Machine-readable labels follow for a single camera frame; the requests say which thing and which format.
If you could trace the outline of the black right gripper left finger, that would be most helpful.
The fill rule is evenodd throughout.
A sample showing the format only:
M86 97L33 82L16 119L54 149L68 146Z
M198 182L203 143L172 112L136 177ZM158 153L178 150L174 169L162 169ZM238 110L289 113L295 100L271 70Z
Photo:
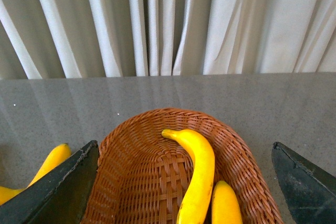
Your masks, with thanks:
M1 223L80 223L96 178L93 140L39 181L1 205Z

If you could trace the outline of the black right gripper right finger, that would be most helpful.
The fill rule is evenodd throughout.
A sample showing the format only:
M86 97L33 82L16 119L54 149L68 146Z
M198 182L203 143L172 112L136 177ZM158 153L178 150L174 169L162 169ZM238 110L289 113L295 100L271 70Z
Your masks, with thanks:
M293 220L335 223L335 177L280 142L271 159Z

